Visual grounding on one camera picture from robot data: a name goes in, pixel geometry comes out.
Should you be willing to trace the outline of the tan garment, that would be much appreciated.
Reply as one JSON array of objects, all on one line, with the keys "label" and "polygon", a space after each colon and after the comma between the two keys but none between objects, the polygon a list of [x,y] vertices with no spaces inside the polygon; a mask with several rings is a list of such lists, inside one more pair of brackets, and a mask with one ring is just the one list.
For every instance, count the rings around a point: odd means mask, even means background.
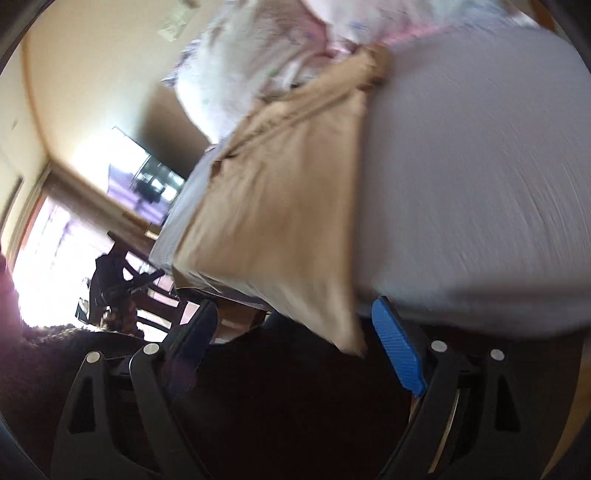
[{"label": "tan garment", "polygon": [[368,106],[391,63],[387,47],[362,47],[252,110],[215,157],[180,238],[178,286],[221,283],[342,352],[365,351],[353,231]]}]

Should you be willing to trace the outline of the grey-lilac bed sheet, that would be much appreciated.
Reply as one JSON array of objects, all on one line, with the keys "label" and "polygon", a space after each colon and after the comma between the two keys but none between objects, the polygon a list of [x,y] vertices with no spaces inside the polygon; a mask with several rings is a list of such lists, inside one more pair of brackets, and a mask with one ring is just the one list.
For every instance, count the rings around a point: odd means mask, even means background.
[{"label": "grey-lilac bed sheet", "polygon": [[[409,320],[502,336],[588,326],[590,74],[577,51],[525,27],[388,49],[362,140],[356,318],[383,296]],[[201,158],[151,251],[172,277],[232,135]],[[221,283],[194,289],[269,307]]]}]

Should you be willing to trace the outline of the left floral pillow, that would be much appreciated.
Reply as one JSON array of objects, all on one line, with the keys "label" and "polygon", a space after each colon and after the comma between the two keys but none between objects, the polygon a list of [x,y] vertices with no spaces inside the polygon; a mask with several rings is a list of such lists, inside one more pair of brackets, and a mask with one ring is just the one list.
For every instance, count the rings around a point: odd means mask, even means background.
[{"label": "left floral pillow", "polygon": [[258,101],[304,85],[331,61],[325,24],[301,1],[228,1],[162,83],[216,144]]}]

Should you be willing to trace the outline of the right pink floral pillow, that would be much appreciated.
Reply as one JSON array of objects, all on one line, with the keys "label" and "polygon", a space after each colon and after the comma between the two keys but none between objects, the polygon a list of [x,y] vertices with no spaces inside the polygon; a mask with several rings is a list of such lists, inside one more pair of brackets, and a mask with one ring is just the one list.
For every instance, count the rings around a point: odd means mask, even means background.
[{"label": "right pink floral pillow", "polygon": [[344,51],[406,41],[465,25],[538,25],[510,1],[318,0],[304,5],[327,26],[329,45]]}]

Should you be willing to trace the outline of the window with wooden frame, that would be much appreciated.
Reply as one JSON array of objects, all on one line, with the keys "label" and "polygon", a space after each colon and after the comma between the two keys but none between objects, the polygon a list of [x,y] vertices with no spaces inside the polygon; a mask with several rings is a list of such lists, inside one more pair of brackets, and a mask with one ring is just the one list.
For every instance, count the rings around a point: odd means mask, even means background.
[{"label": "window with wooden frame", "polygon": [[94,260],[117,219],[106,197],[70,169],[49,164],[15,193],[2,224],[2,249],[18,307],[30,326],[75,323],[88,297]]}]

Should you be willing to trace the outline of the wall television screen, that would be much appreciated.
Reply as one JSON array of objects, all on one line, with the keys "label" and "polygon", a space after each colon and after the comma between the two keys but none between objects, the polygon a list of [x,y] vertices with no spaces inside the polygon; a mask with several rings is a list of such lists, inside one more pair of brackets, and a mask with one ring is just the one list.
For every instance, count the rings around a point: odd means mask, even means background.
[{"label": "wall television screen", "polygon": [[107,195],[142,219],[161,225],[185,180],[117,127],[107,139]]}]

